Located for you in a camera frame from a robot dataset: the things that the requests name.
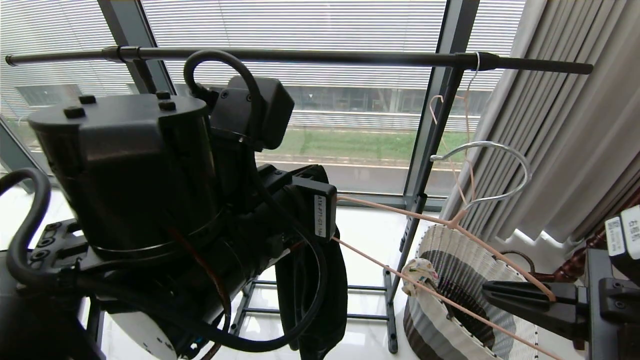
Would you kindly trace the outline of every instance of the gray curtain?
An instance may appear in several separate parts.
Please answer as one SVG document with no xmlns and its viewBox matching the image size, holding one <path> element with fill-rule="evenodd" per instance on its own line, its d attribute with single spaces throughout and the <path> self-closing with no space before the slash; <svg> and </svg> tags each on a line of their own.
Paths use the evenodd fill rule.
<svg viewBox="0 0 640 360">
<path fill-rule="evenodd" d="M 640 172 L 640 1 L 528 1 L 512 56 L 580 61 L 588 76 L 505 71 L 485 109 L 476 140 L 518 149 L 533 180 L 518 196 L 482 204 L 462 220 L 471 233 L 506 239 L 579 240 L 638 186 Z M 522 180 L 503 152 L 470 152 L 477 196 L 504 193 Z M 460 177 L 470 194 L 468 165 Z M 452 191 L 441 216 L 461 207 Z"/>
</svg>

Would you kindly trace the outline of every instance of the metal hanger hook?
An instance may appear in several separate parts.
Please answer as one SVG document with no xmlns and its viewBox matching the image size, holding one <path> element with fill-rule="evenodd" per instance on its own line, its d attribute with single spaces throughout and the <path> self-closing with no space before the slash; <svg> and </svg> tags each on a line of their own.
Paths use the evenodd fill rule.
<svg viewBox="0 0 640 360">
<path fill-rule="evenodd" d="M 451 156 L 453 156 L 453 154 L 456 154 L 457 152 L 460 152 L 460 151 L 465 150 L 465 149 L 469 149 L 471 147 L 493 147 L 494 149 L 503 150 L 503 151 L 506 151 L 506 152 L 510 153 L 511 155 L 515 156 L 520 161 L 520 164 L 522 165 L 522 168 L 524 169 L 524 179 L 522 180 L 520 185 L 518 185 L 518 187 L 516 187 L 515 189 L 511 190 L 510 192 L 504 193 L 502 195 L 483 197 L 483 198 L 480 198 L 480 199 L 473 200 L 472 202 L 469 202 L 465 206 L 464 210 L 468 210 L 472 205 L 479 204 L 480 202 L 508 199 L 508 198 L 514 196 L 515 194 L 521 192 L 522 189 L 524 189 L 524 187 L 527 186 L 529 181 L 531 181 L 531 177 L 532 177 L 531 164 L 529 164 L 529 161 L 527 160 L 527 158 L 525 158 L 524 155 L 521 154 L 516 149 L 514 149 L 514 148 L 512 148 L 510 146 L 507 146 L 507 145 L 503 145 L 501 143 L 493 142 L 493 141 L 477 141 L 477 142 L 464 143 L 464 144 L 460 145 L 459 147 L 453 149 L 452 151 L 449 151 L 448 154 L 431 155 L 430 160 L 434 161 L 434 162 L 435 161 L 443 161 L 443 160 L 446 160 L 446 159 L 450 158 Z"/>
</svg>

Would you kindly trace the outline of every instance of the floor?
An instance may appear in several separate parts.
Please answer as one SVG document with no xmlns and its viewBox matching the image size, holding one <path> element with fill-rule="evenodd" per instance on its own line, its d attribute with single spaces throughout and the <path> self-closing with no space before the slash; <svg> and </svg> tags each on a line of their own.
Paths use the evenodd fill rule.
<svg viewBox="0 0 640 360">
<path fill-rule="evenodd" d="M 22 222 L 24 215 L 31 205 L 31 197 L 21 188 L 14 188 L 0 197 L 0 249 L 8 246 L 10 238 Z M 49 212 L 43 224 L 64 220 L 73 216 L 60 192 L 52 194 Z M 395 265 L 399 259 L 398 244 L 404 231 L 405 217 L 395 213 L 387 213 L 372 209 L 339 208 L 337 211 L 337 224 L 342 234 L 342 239 L 350 245 L 363 250 L 372 257 L 387 264 Z M 426 222 L 420 224 L 418 233 L 422 234 L 427 226 Z M 349 249 L 343 250 L 347 266 L 350 284 L 382 285 L 381 268 L 361 258 Z M 561 258 L 562 254 L 550 252 L 553 262 Z M 550 257 L 540 254 L 535 259 L 539 271 L 549 271 L 553 263 L 548 263 Z M 270 269 L 263 273 L 261 279 L 275 279 L 274 272 Z M 235 309 L 240 297 L 234 299 Z M 327 359 L 358 359 L 386 360 L 386 359 L 417 359 L 412 352 L 402 330 L 402 318 L 406 295 L 399 290 L 395 297 L 396 325 L 398 327 L 399 351 L 390 354 L 387 350 L 387 328 L 384 322 L 368 320 L 350 320 L 344 339 L 327 355 Z M 273 289 L 257 289 L 251 303 L 255 307 L 277 307 L 277 294 Z M 385 303 L 383 297 L 370 294 L 349 294 L 349 312 L 384 314 Z M 277 316 L 251 316 L 244 323 L 241 335 L 255 340 L 267 340 L 282 335 L 280 321 Z M 551 350 L 565 360 L 583 359 L 571 343 L 555 334 L 540 329 L 540 345 Z M 110 360 L 129 359 L 153 359 L 142 348 L 137 346 L 118 326 L 106 320 L 102 349 Z M 299 359 L 296 352 L 288 348 L 281 348 L 274 352 L 249 354 L 228 348 L 222 348 L 216 358 L 219 359 Z"/>
</svg>

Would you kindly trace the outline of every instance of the black garment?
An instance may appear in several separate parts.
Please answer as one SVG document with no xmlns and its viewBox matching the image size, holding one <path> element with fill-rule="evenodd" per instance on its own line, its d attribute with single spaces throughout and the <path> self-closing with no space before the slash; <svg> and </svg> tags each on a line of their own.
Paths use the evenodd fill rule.
<svg viewBox="0 0 640 360">
<path fill-rule="evenodd" d="M 340 238 L 336 229 L 335 236 Z M 301 360 L 323 359 L 342 340 L 347 326 L 347 271 L 340 244 L 319 244 L 327 264 L 327 292 L 316 318 L 289 346 L 300 351 Z M 285 334 L 302 319 L 314 299 L 317 265 L 308 246 L 300 247 L 276 263 L 280 319 Z"/>
</svg>

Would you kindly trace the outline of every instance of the striped woven basket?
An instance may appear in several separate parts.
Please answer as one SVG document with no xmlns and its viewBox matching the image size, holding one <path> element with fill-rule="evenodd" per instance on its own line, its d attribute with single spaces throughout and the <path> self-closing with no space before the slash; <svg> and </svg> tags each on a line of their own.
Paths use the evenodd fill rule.
<svg viewBox="0 0 640 360">
<path fill-rule="evenodd" d="M 445 297 L 496 323 L 531 343 L 538 343 L 538 328 L 532 323 L 490 305 L 482 296 L 482 284 L 490 280 L 525 281 L 518 272 L 446 226 L 431 226 L 424 234 L 417 256 L 433 264 Z M 426 291 L 409 297 L 404 309 L 404 331 L 421 360 L 496 358 L 536 359 L 538 352 L 505 334 L 453 309 Z"/>
</svg>

